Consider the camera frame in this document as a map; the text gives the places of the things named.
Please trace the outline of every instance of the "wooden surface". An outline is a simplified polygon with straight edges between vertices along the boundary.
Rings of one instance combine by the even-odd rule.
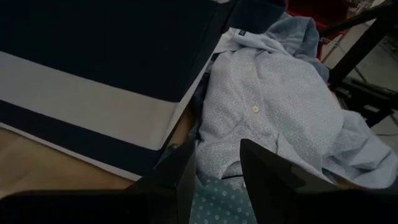
[[[192,124],[185,110],[170,144],[183,143]],[[0,128],[0,198],[21,190],[124,189],[133,183]]]

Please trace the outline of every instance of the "floor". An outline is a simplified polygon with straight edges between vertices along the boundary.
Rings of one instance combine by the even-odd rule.
[[[322,50],[321,61],[329,67],[333,68],[338,61],[344,56],[351,46],[366,31],[370,24],[361,24],[353,27],[341,40],[340,44],[325,59],[325,56],[333,48],[333,42],[324,46]],[[398,60],[391,56],[383,49],[382,43],[379,43],[362,61],[358,64],[357,69],[362,73],[363,77],[369,82],[379,86],[398,91]],[[349,76],[361,79],[359,74],[353,70]],[[393,122],[392,118],[387,117],[379,124],[372,127],[376,134],[391,135],[380,136],[380,138],[390,145],[396,153],[398,153],[398,126]]]

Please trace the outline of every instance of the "crumpled fabric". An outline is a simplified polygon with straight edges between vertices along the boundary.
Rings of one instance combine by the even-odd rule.
[[[265,34],[230,29],[222,36],[203,102],[199,173],[242,175],[239,143],[248,138],[329,182],[324,170],[363,187],[392,184],[396,155],[360,114],[333,99],[317,44],[315,23],[305,17],[282,16]]]

